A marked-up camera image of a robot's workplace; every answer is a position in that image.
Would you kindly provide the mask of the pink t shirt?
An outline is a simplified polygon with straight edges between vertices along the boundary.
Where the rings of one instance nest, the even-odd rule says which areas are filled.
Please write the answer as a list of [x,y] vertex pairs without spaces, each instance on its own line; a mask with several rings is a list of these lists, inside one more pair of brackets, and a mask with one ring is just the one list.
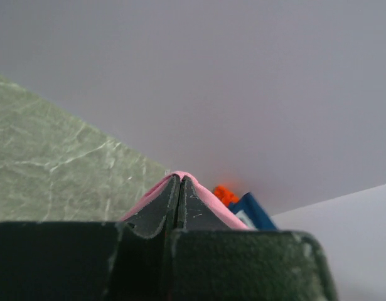
[[125,214],[123,221],[140,218],[153,209],[169,182],[174,179],[179,189],[174,205],[175,224],[186,230],[248,230],[222,202],[188,172],[175,171],[157,182]]

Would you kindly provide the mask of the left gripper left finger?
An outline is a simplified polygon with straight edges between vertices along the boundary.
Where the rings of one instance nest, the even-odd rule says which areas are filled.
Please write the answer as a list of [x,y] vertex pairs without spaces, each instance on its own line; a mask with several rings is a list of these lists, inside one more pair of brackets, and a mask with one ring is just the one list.
[[164,300],[179,191],[124,221],[0,222],[0,300]]

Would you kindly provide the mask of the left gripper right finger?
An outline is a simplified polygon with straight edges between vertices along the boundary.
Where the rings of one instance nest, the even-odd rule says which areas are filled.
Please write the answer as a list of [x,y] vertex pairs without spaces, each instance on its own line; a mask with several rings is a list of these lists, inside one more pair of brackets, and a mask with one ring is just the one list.
[[184,176],[171,239],[171,300],[338,300],[319,242],[246,227]]

